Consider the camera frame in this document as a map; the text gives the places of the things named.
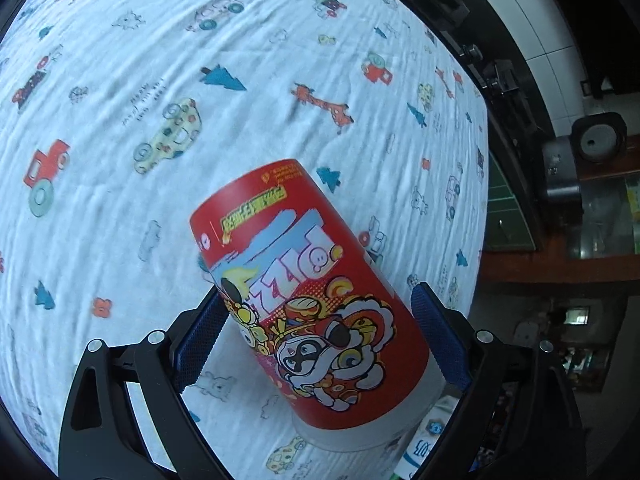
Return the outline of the white green milk carton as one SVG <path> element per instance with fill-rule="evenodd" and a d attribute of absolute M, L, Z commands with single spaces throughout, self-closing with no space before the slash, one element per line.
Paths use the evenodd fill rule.
<path fill-rule="evenodd" d="M 402 452 L 390 476 L 392 480 L 413 478 L 444 432 L 458 402 L 454 396 L 442 396 L 426 413 Z"/>

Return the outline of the red cartoon plastic cup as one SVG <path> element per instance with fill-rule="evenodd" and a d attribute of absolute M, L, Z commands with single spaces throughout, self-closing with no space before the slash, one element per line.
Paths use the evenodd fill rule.
<path fill-rule="evenodd" d="M 299 162 L 230 182 L 194 210 L 190 227 L 306 440 L 362 451 L 416 426 L 442 375 L 410 310 Z"/>

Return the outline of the green kitchen cabinet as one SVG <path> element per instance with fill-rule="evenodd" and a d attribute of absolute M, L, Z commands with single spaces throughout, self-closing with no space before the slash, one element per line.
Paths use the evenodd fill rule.
<path fill-rule="evenodd" d="M 489 154 L 484 249 L 488 252 L 532 252 L 535 240 L 506 177 Z"/>

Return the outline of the black rice cooker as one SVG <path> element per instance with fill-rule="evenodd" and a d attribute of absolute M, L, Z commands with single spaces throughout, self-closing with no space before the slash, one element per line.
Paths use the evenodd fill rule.
<path fill-rule="evenodd" d="M 626 154 L 627 125 L 621 114 L 578 118 L 569 136 L 542 144 L 544 200 L 560 226 L 579 226 L 584 215 L 579 171 L 614 162 Z"/>

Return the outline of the black gas stove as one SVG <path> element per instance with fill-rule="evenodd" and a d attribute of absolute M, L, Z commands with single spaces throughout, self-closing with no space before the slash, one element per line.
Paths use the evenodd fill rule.
<path fill-rule="evenodd" d="M 513 163 L 524 174 L 542 170 L 551 119 L 524 55 L 487 0 L 400 0 L 454 51 L 480 84 Z"/>

